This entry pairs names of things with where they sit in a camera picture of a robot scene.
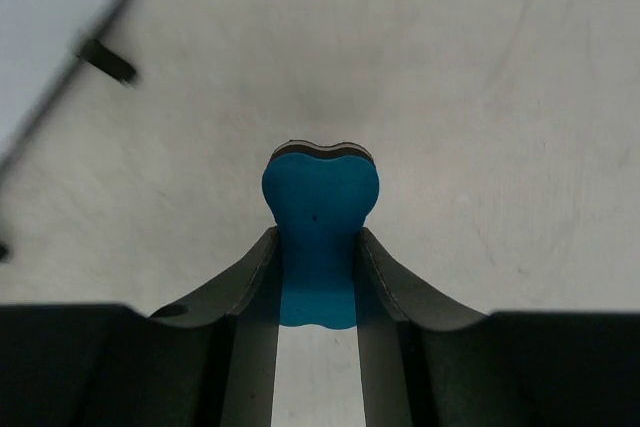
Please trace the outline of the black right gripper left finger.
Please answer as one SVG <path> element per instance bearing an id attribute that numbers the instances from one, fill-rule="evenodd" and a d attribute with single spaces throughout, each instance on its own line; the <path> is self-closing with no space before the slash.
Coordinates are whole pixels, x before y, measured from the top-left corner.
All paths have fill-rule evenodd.
<path id="1" fill-rule="evenodd" d="M 5 426 L 266 426 L 281 256 L 267 229 L 235 264 L 142 315 L 122 304 L 1 309 Z"/>

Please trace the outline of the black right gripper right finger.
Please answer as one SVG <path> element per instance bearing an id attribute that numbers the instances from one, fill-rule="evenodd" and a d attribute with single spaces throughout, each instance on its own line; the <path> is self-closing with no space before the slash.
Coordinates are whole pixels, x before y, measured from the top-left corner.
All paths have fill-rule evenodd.
<path id="1" fill-rule="evenodd" d="M 448 297 L 369 230 L 354 283 L 370 426 L 635 426 L 635 313 L 495 312 Z"/>

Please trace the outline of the blue bone-shaped eraser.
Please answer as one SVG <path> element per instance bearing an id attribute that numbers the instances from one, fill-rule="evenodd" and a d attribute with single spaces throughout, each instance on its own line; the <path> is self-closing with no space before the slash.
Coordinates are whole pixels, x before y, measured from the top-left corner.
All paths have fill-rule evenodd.
<path id="1" fill-rule="evenodd" d="M 282 249 L 281 324 L 354 327 L 354 250 L 380 189 L 372 155 L 353 142 L 290 140 L 261 186 Z"/>

